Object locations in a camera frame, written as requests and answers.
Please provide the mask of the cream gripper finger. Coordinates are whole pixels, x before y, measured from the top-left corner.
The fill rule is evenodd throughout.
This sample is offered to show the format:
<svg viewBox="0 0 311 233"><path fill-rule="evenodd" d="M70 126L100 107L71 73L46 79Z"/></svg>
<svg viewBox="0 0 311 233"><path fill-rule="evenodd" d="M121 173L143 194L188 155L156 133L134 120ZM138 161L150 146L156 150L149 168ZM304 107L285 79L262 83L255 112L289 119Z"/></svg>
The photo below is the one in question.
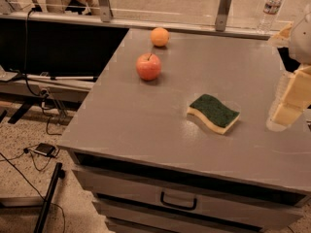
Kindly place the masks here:
<svg viewBox="0 0 311 233"><path fill-rule="evenodd" d="M286 71L282 74L270 109L270 120L290 126L310 105L311 66L300 65L293 73Z"/></svg>
<svg viewBox="0 0 311 233"><path fill-rule="evenodd" d="M290 22L284 26L279 32L272 35L267 43L276 48L287 48L290 42L290 35L293 24Z"/></svg>

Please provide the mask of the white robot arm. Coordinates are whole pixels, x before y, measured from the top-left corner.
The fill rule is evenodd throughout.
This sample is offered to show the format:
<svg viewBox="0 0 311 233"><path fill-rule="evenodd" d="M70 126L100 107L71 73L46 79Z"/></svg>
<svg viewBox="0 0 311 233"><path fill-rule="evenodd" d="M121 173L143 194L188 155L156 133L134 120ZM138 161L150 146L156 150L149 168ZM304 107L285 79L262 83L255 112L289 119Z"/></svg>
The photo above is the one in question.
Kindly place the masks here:
<svg viewBox="0 0 311 233"><path fill-rule="evenodd" d="M271 36L285 71L278 82L266 126L283 131L294 124L311 105L311 5L307 4L294 22Z"/></svg>

